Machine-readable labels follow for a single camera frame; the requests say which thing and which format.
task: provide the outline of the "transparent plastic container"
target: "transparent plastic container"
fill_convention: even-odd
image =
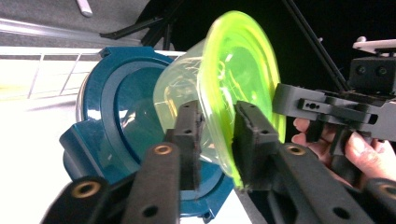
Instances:
[[[163,71],[154,89],[154,107],[166,130],[174,128],[181,105],[198,100],[205,116],[201,158],[219,164],[240,186],[231,149],[233,105],[256,105],[283,141],[285,118],[272,112],[277,83],[275,54],[262,28],[247,14],[231,11],[213,23],[205,40]]]

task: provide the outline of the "gray floor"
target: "gray floor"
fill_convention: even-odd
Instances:
[[[62,29],[108,33],[132,25],[148,0],[90,1],[92,17],[84,17],[76,0],[2,0],[0,18]],[[130,35],[141,39],[146,31]],[[0,46],[102,48],[101,44],[0,33]]]

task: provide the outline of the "blue container lid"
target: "blue container lid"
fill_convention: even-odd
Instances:
[[[61,137],[72,179],[99,175],[115,183],[140,168],[145,151],[163,140],[152,93],[172,62],[152,48],[106,48],[78,95],[77,117]],[[201,161],[197,191],[181,191],[183,217],[214,217],[233,188],[220,168]]]

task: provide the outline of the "plastic lid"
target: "plastic lid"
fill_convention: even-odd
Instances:
[[[150,47],[110,47],[101,55],[78,97],[80,122],[61,143],[72,179],[100,175],[114,184],[138,171],[146,149],[163,140],[152,94],[172,60]],[[181,216],[213,218],[232,189],[217,165],[201,161],[199,190],[180,192]]]
[[[279,74],[272,46],[260,25],[248,15],[231,11],[218,18],[205,40],[198,74],[201,107],[219,165],[242,187],[233,161],[234,108],[236,101],[256,105],[272,122],[284,141],[286,119],[272,112]]]

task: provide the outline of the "finger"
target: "finger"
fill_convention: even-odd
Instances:
[[[317,154],[319,160],[323,162],[326,166],[330,166],[332,161],[332,156],[330,155],[330,144],[326,141],[320,139],[316,143],[309,144],[309,148]]]
[[[370,178],[396,180],[393,148],[387,142],[375,147],[367,144],[358,133],[353,133],[346,143],[346,157]]]
[[[305,133],[298,133],[295,134],[292,138],[291,138],[291,142],[295,143],[295,144],[299,144],[303,147],[308,147],[308,143],[306,142],[306,136]]]
[[[309,127],[309,120],[308,119],[295,119],[293,122],[294,127],[299,132],[305,133],[306,130],[308,130]]]
[[[295,128],[302,133],[306,133],[309,129],[309,124],[310,121],[308,119],[295,119],[293,122],[293,125]],[[323,132],[321,133],[321,137],[323,140],[326,142],[332,142],[335,136],[335,125],[331,125],[326,123],[323,129]]]

